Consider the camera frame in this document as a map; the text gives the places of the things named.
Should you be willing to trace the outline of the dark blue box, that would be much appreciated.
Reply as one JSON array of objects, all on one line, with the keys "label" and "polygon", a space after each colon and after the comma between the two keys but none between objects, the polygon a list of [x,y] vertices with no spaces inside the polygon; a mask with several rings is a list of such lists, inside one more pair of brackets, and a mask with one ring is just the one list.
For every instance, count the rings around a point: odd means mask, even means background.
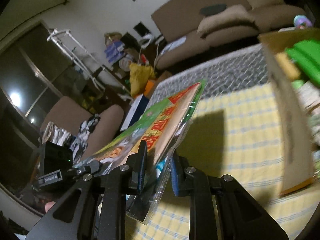
[{"label": "dark blue box", "polygon": [[128,129],[130,126],[132,126],[135,122],[137,122],[140,119],[140,116],[144,113],[148,103],[149,99],[143,94],[135,98],[121,126],[121,132]]}]

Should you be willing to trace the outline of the grey pebble pattern mat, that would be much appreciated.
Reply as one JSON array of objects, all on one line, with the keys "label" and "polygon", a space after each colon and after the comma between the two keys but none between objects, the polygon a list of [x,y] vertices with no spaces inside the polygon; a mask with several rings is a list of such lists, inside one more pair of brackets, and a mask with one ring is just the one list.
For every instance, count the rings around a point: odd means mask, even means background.
[{"label": "grey pebble pattern mat", "polygon": [[268,70],[263,46],[256,44],[231,52],[165,79],[156,87],[147,107],[201,80],[206,82],[201,99],[264,85]]}]

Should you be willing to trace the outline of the beige pillow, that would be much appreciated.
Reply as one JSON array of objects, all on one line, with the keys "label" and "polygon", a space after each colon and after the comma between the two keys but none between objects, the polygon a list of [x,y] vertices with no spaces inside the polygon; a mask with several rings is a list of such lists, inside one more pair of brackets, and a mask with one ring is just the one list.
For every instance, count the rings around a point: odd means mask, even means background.
[{"label": "beige pillow", "polygon": [[254,17],[246,10],[246,8],[241,4],[237,4],[228,7],[219,14],[203,18],[198,26],[197,34],[200,37],[206,37],[212,32],[220,29],[242,24],[253,24],[254,22]]}]

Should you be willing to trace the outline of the brown sofa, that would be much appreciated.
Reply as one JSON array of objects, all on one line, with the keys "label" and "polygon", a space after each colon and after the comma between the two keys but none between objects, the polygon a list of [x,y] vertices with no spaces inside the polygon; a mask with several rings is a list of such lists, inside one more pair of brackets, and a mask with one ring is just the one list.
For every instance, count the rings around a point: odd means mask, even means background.
[{"label": "brown sofa", "polygon": [[159,70],[179,72],[195,59],[245,47],[251,38],[291,27],[300,4],[284,0],[169,0],[151,18],[167,46],[155,60]]}]

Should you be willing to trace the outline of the yellow plastic bag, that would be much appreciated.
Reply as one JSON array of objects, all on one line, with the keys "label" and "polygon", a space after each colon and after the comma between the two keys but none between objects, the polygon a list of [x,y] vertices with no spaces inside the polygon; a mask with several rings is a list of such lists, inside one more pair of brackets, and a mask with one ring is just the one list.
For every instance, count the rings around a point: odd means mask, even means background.
[{"label": "yellow plastic bag", "polygon": [[144,93],[149,80],[155,79],[154,68],[150,65],[141,66],[137,63],[130,64],[130,93],[133,98]]}]

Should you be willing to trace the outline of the white clothes rack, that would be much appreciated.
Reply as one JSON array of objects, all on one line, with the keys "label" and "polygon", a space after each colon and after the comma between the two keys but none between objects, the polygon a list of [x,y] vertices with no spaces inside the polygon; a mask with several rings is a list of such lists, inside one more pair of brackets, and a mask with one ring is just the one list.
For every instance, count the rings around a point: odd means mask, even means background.
[{"label": "white clothes rack", "polygon": [[[93,82],[95,88],[100,92],[104,92],[106,87],[111,88],[110,85],[103,84],[102,81],[98,79],[101,72],[105,72],[112,76],[112,79],[120,86],[120,92],[116,92],[123,101],[132,100],[129,89],[124,85],[119,77],[114,75],[113,68],[107,67],[102,64],[92,53],[90,53],[71,33],[70,29],[49,29],[49,36],[47,37],[47,42],[52,41],[80,70],[82,70],[84,77],[89,78]],[[63,42],[63,37],[70,38],[75,46],[69,48],[65,42]],[[92,71],[87,64],[85,64],[85,59],[91,59],[97,66],[97,70]]]}]

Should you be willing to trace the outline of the green fabric bag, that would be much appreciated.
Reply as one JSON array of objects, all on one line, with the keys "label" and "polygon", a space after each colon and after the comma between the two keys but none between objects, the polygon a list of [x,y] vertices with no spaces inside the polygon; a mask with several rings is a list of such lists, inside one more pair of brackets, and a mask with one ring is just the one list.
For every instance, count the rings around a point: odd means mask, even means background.
[{"label": "green fabric bag", "polygon": [[319,87],[319,40],[302,40],[286,48],[285,53]]}]

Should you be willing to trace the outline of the pastel round container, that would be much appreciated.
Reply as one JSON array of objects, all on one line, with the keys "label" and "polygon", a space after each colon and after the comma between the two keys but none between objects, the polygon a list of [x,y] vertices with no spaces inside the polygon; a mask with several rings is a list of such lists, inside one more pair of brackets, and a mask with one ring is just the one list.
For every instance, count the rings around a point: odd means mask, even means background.
[{"label": "pastel round container", "polygon": [[297,29],[312,28],[312,22],[305,15],[296,15],[293,24]]}]

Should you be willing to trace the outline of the colourful book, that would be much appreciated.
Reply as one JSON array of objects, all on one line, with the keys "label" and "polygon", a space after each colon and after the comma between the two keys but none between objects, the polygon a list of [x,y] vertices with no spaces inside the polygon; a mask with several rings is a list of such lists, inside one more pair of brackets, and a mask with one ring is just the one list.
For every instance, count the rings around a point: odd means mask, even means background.
[{"label": "colourful book", "polygon": [[173,152],[188,129],[205,85],[206,81],[199,80],[154,104],[116,139],[76,166],[98,161],[101,167],[97,175],[106,175],[125,164],[129,156],[138,153],[140,143],[146,142],[148,154],[143,188],[138,196],[126,195],[126,213],[148,224],[167,185]]}]

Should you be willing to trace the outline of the cardboard box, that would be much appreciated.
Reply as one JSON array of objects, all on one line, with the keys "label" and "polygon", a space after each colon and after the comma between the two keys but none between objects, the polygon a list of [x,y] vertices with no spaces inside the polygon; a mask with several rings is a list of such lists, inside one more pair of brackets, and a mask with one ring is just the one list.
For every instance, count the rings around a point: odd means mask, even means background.
[{"label": "cardboard box", "polygon": [[306,113],[291,81],[279,66],[275,55],[307,38],[319,38],[319,29],[269,32],[258,36],[268,69],[268,78],[276,96],[283,131],[284,174],[281,196],[313,183],[314,149]]}]

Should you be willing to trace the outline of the yellow plaid tablecloth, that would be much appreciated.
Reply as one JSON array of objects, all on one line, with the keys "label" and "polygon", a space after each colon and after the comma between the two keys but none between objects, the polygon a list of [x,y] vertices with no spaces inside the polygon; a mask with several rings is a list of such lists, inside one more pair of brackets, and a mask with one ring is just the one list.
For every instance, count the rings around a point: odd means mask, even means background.
[{"label": "yellow plaid tablecloth", "polygon": [[319,204],[317,183],[280,196],[283,135],[270,84],[201,100],[177,153],[210,176],[232,175],[289,239],[302,232]]}]

